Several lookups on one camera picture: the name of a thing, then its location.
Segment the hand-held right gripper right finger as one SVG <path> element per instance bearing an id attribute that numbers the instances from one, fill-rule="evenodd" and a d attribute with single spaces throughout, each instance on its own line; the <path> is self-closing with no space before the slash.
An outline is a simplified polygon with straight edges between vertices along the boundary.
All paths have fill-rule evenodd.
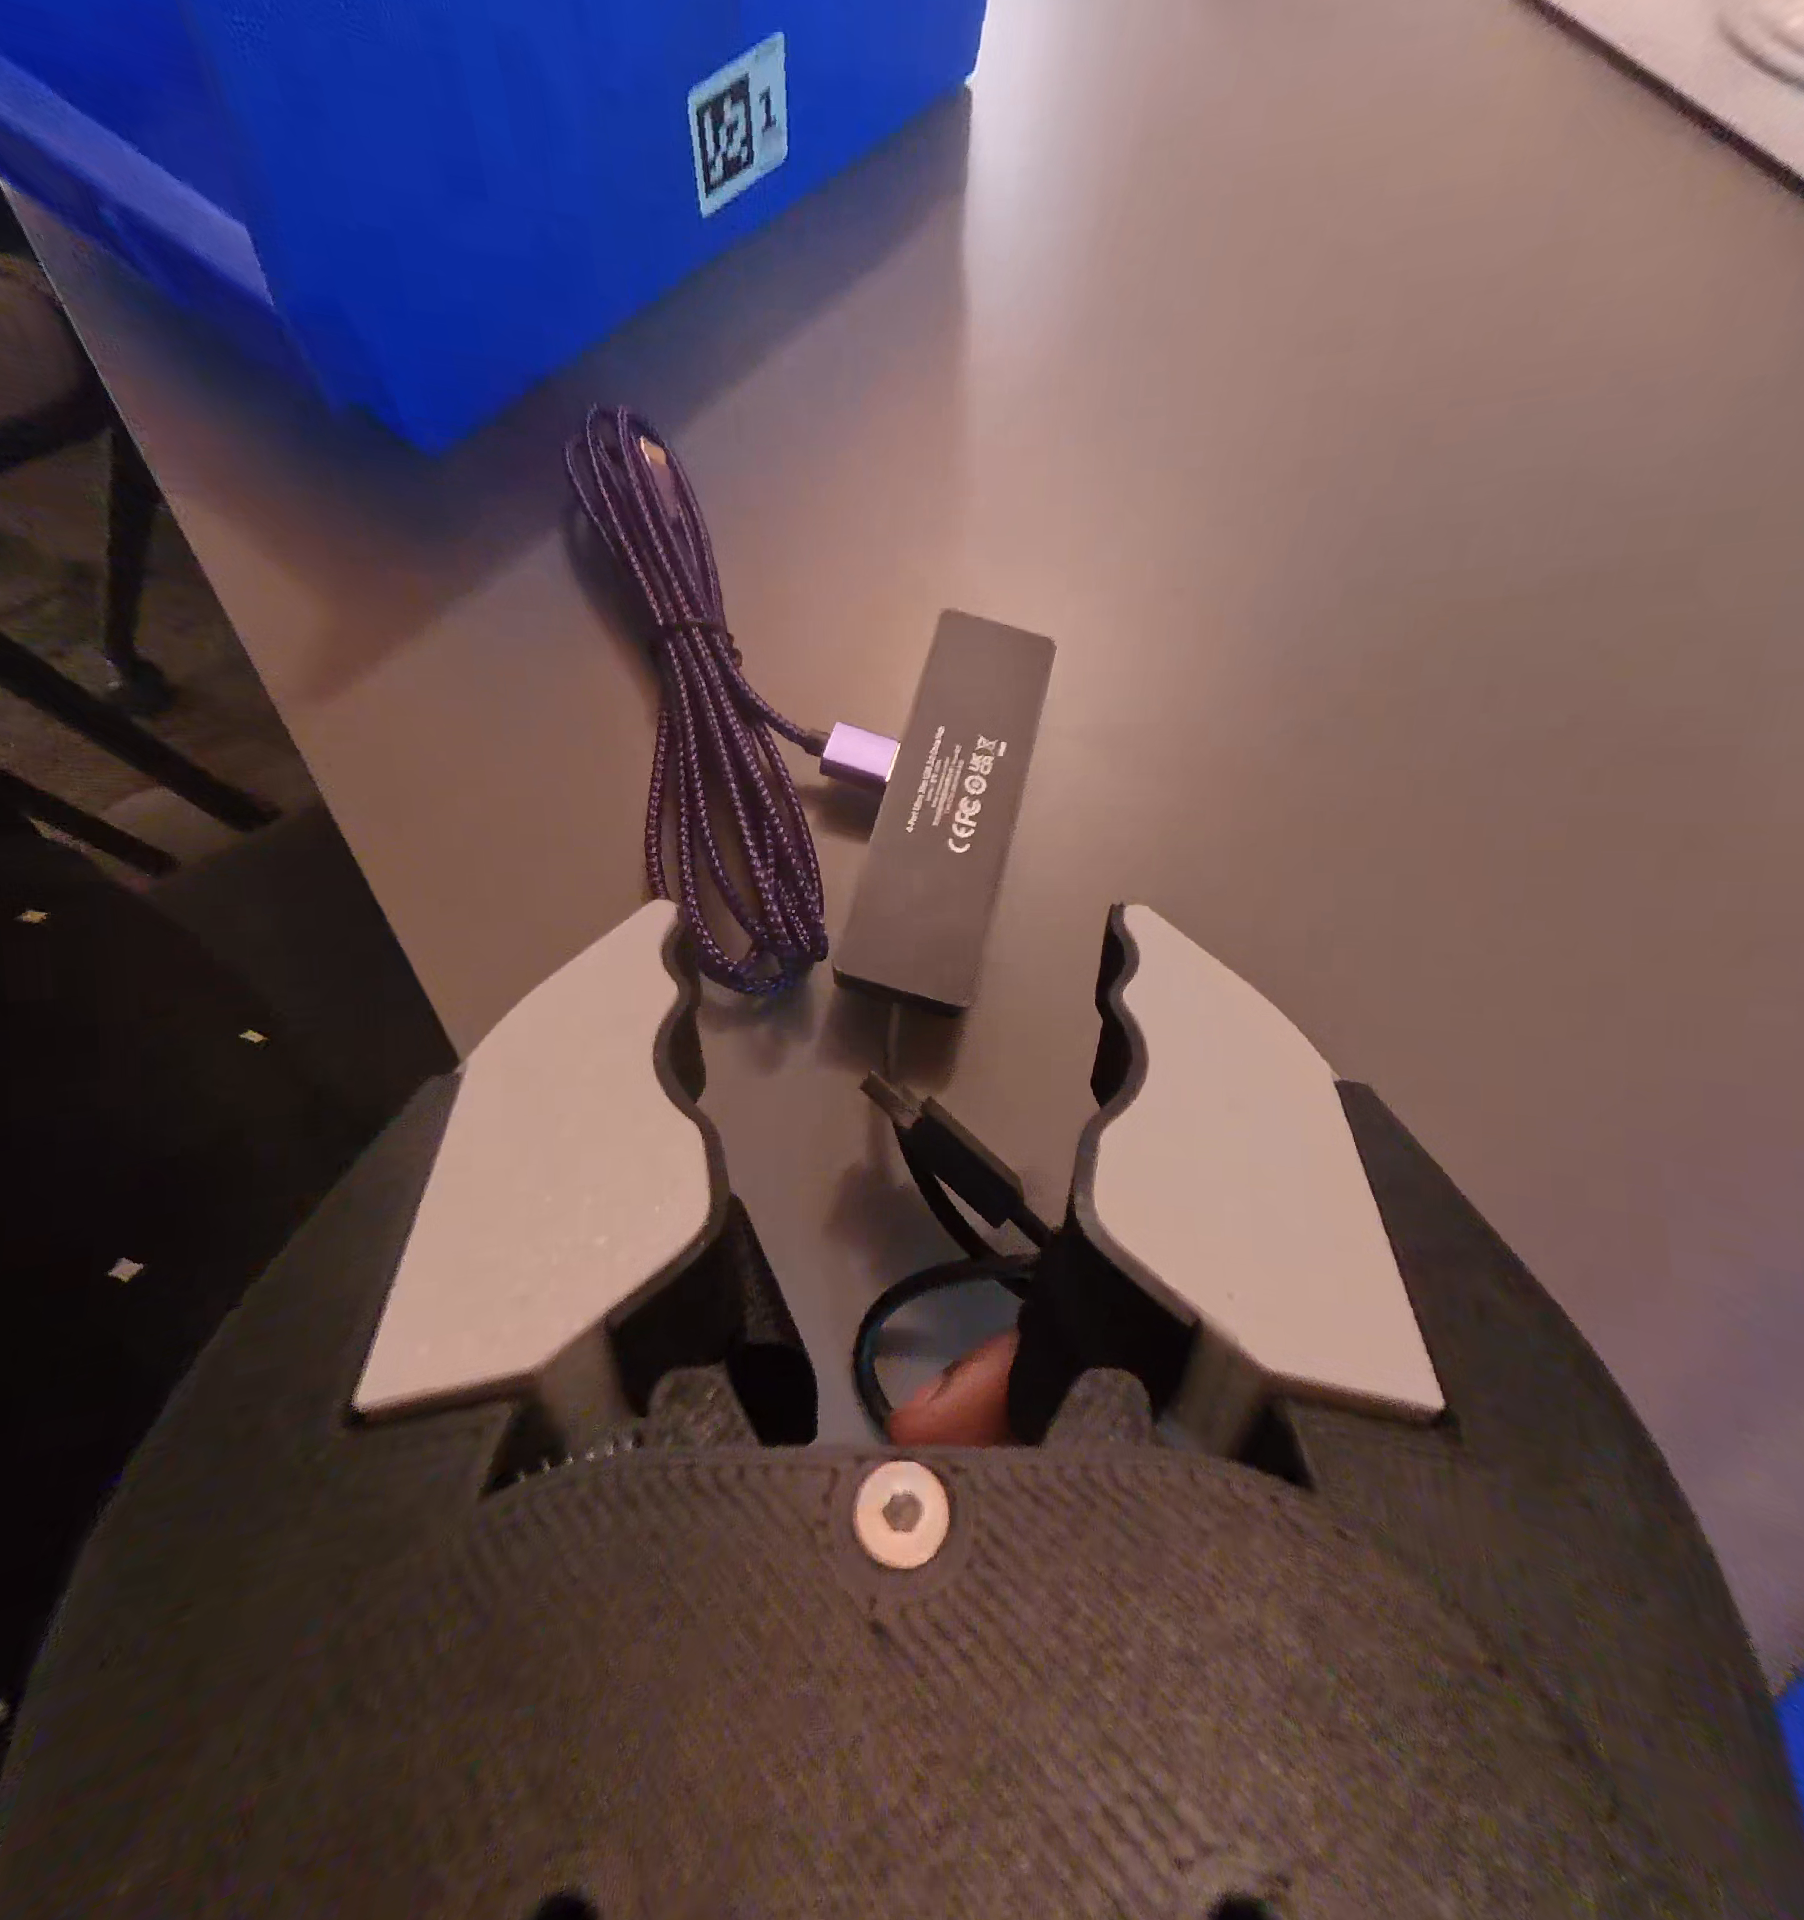
<path id="1" fill-rule="evenodd" d="M 1095 1003 L 1103 1047 L 1070 1214 L 1168 1316 L 1171 1421 L 1217 1452 L 1237 1452 L 1279 1400 L 1443 1421 L 1343 1085 L 1314 1042 L 1139 901 L 1107 915 Z"/>

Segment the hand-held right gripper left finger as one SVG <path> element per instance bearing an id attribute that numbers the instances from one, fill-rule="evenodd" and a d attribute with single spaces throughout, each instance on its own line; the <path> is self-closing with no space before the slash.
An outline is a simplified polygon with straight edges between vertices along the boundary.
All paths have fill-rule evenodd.
<path id="1" fill-rule="evenodd" d="M 614 1334 L 716 1242 L 699 977 L 652 899 L 524 996 L 465 1057 L 361 1365 L 371 1426 L 531 1404 L 564 1444 L 635 1419 Z"/>

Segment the black usb hub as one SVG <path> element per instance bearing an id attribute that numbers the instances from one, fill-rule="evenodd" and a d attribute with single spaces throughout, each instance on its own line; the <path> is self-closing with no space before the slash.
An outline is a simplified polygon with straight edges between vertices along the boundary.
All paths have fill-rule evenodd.
<path id="1" fill-rule="evenodd" d="M 830 778 L 883 778 L 866 865 L 833 947 L 845 989 L 881 999 L 892 1014 L 962 1019 L 972 1005 L 1054 656 L 1050 639 L 946 610 L 900 740 L 846 725 L 830 735 Z M 958 1252 L 890 1285 L 856 1329 L 855 1392 L 866 1419 L 885 1430 L 892 1404 L 879 1342 L 892 1319 L 969 1285 L 1022 1301 L 1057 1231 L 1034 1212 L 1018 1174 L 935 1097 L 909 1092 L 890 1069 L 866 1072 L 862 1092 Z"/>

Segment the person's right hand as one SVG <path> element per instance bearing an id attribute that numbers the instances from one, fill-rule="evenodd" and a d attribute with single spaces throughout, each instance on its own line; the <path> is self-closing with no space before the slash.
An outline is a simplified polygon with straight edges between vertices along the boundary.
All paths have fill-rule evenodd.
<path id="1" fill-rule="evenodd" d="M 912 1399 L 892 1408 L 890 1447 L 922 1450 L 1011 1444 L 1011 1373 L 1016 1350 L 1018 1334 L 1000 1333 L 944 1367 Z"/>

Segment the black office chair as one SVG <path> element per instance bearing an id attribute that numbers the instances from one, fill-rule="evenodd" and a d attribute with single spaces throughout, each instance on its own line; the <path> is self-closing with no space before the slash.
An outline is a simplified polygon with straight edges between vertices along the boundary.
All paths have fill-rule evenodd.
<path id="1" fill-rule="evenodd" d="M 106 690 L 83 687 L 0 627 L 0 692 L 218 828 L 267 829 L 280 817 L 276 807 L 217 778 L 147 729 L 147 720 L 169 712 L 176 698 L 171 677 L 139 647 L 164 498 L 0 188 L 0 480 L 89 442 L 106 450 L 98 641 Z"/>

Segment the white board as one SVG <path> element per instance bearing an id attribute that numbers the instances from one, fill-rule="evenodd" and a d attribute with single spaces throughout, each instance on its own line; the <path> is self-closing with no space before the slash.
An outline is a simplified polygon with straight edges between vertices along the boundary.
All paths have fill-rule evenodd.
<path id="1" fill-rule="evenodd" d="M 1804 2 L 1539 2 L 1539 12 L 1804 197 Z"/>

